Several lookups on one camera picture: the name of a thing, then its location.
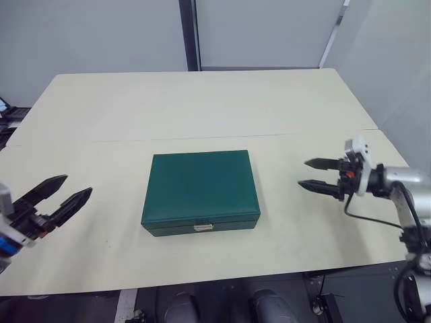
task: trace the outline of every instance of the gray floor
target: gray floor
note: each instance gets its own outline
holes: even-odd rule
[[[393,282],[403,262],[392,262],[331,273],[323,293],[333,293],[344,322],[402,322],[395,307]],[[173,297],[186,291],[194,296],[202,323],[252,322],[248,300],[256,290],[272,289],[294,308],[300,322],[324,322],[310,310],[321,279],[301,273],[228,279],[139,289],[135,308],[149,317],[163,313]],[[0,322],[114,322],[119,291],[52,295],[45,299],[0,297]]]

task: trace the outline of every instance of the black cable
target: black cable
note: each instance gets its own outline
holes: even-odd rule
[[[405,201],[407,202],[407,205],[410,209],[411,215],[413,216],[413,219],[415,220],[421,245],[422,245],[422,247],[427,248],[428,244],[427,244],[426,239],[425,239],[424,229],[422,228],[422,225],[420,224],[418,214],[416,213],[415,207],[413,206],[413,201],[411,200],[411,197],[410,197],[410,195],[409,195],[409,193],[408,193],[408,191],[405,188],[403,183],[401,183],[399,181],[395,181],[394,183],[392,183],[392,187],[396,187],[396,186],[403,193]]]
[[[349,197],[347,198],[347,202],[344,205],[344,213],[346,215],[348,215],[349,217],[355,217],[356,219],[362,219],[362,220],[369,220],[369,221],[373,221],[373,222],[377,222],[377,223],[381,223],[381,224],[390,225],[392,227],[397,227],[398,229],[403,229],[403,227],[401,227],[400,225],[392,223],[392,222],[386,222],[386,221],[383,221],[383,220],[372,219],[370,217],[361,217],[359,215],[351,214],[347,209],[349,208],[350,201],[352,200],[352,197],[353,197],[353,193],[351,193],[349,195]]]
[[[156,292],[154,295],[154,322],[158,323],[159,322],[159,317],[158,317],[158,300],[159,300],[159,286],[156,287]]]
[[[412,322],[407,314],[405,313],[403,306],[401,305],[401,302],[399,300],[399,287],[401,286],[401,281],[404,278],[404,276],[411,270],[414,268],[414,266],[418,263],[420,257],[422,257],[422,255],[424,254],[424,252],[427,250],[428,248],[428,243],[425,239],[425,235],[424,235],[424,229],[422,228],[422,224],[420,223],[418,214],[416,213],[416,210],[413,206],[413,201],[411,200],[411,197],[407,191],[407,189],[405,188],[404,184],[402,182],[396,181],[393,184],[393,187],[398,187],[400,189],[400,191],[403,193],[404,199],[407,202],[407,205],[409,207],[409,210],[411,212],[411,215],[415,221],[416,227],[418,229],[418,235],[419,235],[419,239],[420,239],[420,243],[422,245],[422,249],[416,254],[415,258],[411,261],[409,261],[407,263],[407,265],[404,267],[404,269],[398,274],[397,278],[395,279],[395,284],[393,287],[393,297],[395,299],[395,304],[397,305],[398,311],[401,314],[401,316],[403,317],[403,319],[406,322]]]
[[[410,260],[405,267],[403,268],[402,271],[400,271],[400,273],[398,274],[397,278],[395,279],[395,284],[393,286],[393,298],[395,300],[395,305],[397,306],[398,312],[401,314],[401,316],[403,317],[403,319],[406,322],[415,322],[410,320],[407,317],[407,314],[405,313],[403,306],[401,305],[401,301],[399,300],[399,287],[401,286],[401,281],[404,278],[404,276],[411,270],[414,268],[414,266],[418,263],[418,260],[420,259],[420,257],[422,256],[422,254],[424,253],[425,248],[422,248],[422,250],[416,254],[415,258],[413,260]]]
[[[321,296],[321,295],[322,295],[322,291],[323,291],[323,284],[325,284],[325,277],[326,277],[326,275],[323,275],[322,285],[321,285],[321,290],[319,291],[319,294],[318,294],[317,296]]]

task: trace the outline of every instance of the table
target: table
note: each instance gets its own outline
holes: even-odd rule
[[[344,140],[357,132],[6,147],[0,178],[15,199],[58,174],[69,178],[40,211],[54,211],[87,186],[94,191],[63,227],[13,257],[0,275],[0,295],[126,289],[401,260],[405,247],[398,229],[346,217],[342,203],[296,183],[334,182],[336,171],[303,162],[342,156]],[[374,161],[406,165],[380,131],[362,133]],[[140,226],[153,153],[229,149],[250,153],[261,206],[256,228],[155,238]],[[352,212],[397,222],[392,202],[373,196],[354,198]]]
[[[377,129],[333,69],[58,75],[9,146]]]

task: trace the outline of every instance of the robotic arm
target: robotic arm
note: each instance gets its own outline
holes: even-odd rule
[[[73,194],[52,215],[36,214],[35,206],[58,191],[66,178],[67,175],[49,178],[14,203],[9,189],[0,183],[0,273],[22,247],[33,247],[37,238],[61,227],[85,205],[91,187]]]
[[[407,322],[431,322],[431,178],[411,168],[371,168],[368,145],[362,137],[345,142],[345,158],[315,158],[306,165],[320,170],[338,170],[337,185],[320,180],[303,180],[299,185],[312,192],[327,194],[344,200],[346,215],[367,219],[403,230],[400,241],[407,248],[407,266],[395,281],[394,298],[398,310]],[[352,215],[348,207],[353,195],[366,192],[391,199],[401,225]],[[404,308],[399,301],[399,288],[403,283]]]

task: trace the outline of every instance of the white table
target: white table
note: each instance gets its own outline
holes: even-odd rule
[[[364,131],[373,158],[405,162],[380,131]],[[24,248],[0,275],[0,295],[125,289],[312,271],[401,260],[399,230],[351,219],[343,205],[297,185],[335,182],[336,171],[311,169],[312,157],[343,155],[356,131],[218,139],[174,139],[6,147],[0,178],[18,198],[45,178],[69,174],[39,207],[52,212],[87,186],[87,205],[33,249]],[[248,149],[261,218],[252,230],[155,238],[140,225],[153,153]],[[391,201],[355,198],[352,212],[397,222]]]
[[[126,289],[401,260],[398,230],[351,219],[298,180],[335,182],[303,162],[341,157],[358,133],[374,161],[405,162],[332,69],[60,75],[0,153],[16,199],[69,174],[39,204],[52,213],[92,186],[85,207],[0,275],[0,295]],[[155,238],[140,225],[154,153],[248,149],[261,218],[253,230]],[[397,221],[390,201],[352,211]]]
[[[9,146],[377,129],[333,69],[59,75]]]

